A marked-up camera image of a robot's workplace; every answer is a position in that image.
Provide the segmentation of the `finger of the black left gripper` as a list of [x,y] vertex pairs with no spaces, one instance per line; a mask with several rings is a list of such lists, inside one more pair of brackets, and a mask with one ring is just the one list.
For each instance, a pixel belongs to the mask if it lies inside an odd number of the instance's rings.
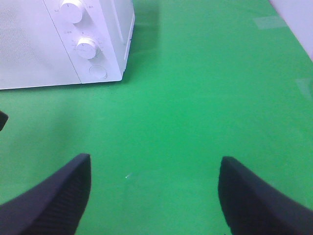
[[8,121],[8,115],[3,111],[0,111],[0,131],[4,128],[5,124]]

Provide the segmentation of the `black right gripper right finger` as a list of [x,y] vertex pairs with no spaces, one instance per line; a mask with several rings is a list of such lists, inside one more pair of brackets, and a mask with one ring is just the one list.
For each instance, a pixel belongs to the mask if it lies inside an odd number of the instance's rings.
[[221,160],[218,198],[233,235],[311,235],[313,211],[231,156]]

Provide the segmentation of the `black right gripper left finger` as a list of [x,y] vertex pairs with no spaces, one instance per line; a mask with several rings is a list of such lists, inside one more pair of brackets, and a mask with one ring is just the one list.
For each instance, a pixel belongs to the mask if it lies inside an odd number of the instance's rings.
[[0,206],[2,235],[73,235],[91,189],[91,158],[82,153],[38,185]]

